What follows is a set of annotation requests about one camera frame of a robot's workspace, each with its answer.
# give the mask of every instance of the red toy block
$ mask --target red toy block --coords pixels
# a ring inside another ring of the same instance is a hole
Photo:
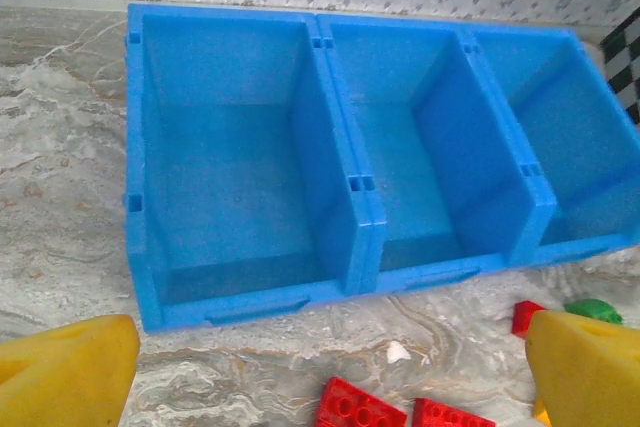
[[[416,399],[411,427],[496,427],[496,423],[430,399]]]
[[[531,323],[531,317],[534,312],[538,310],[547,310],[541,305],[525,300],[518,302],[513,310],[513,324],[511,326],[511,333],[517,335],[521,339],[527,336],[529,331],[529,324]]]
[[[324,389],[315,427],[404,427],[407,414],[333,377]]]

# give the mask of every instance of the black and white checkered pattern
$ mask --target black and white checkered pattern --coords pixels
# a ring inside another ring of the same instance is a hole
[[[640,8],[600,44],[607,80],[634,124],[640,124]]]

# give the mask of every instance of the storage bin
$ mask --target storage bin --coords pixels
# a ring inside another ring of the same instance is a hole
[[[557,199],[535,262],[638,242],[639,138],[580,42],[509,27],[478,27],[475,36]]]
[[[147,331],[640,240],[640,139],[567,31],[131,5],[125,40]]]
[[[303,14],[131,6],[127,247],[147,330],[354,295],[375,266],[316,30]]]

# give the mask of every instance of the floor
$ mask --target floor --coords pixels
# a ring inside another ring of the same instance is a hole
[[[123,12],[0,7],[0,340],[139,315],[123,242]],[[122,426],[309,426],[344,377],[406,411],[429,396],[510,426],[534,385],[513,304],[611,302],[640,327],[640,250],[147,336]]]

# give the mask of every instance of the green toy piece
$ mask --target green toy piece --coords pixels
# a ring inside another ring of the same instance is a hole
[[[600,299],[583,299],[576,302],[564,304],[564,310],[570,314],[590,317],[592,319],[609,322],[610,324],[622,325],[622,316],[616,309]]]

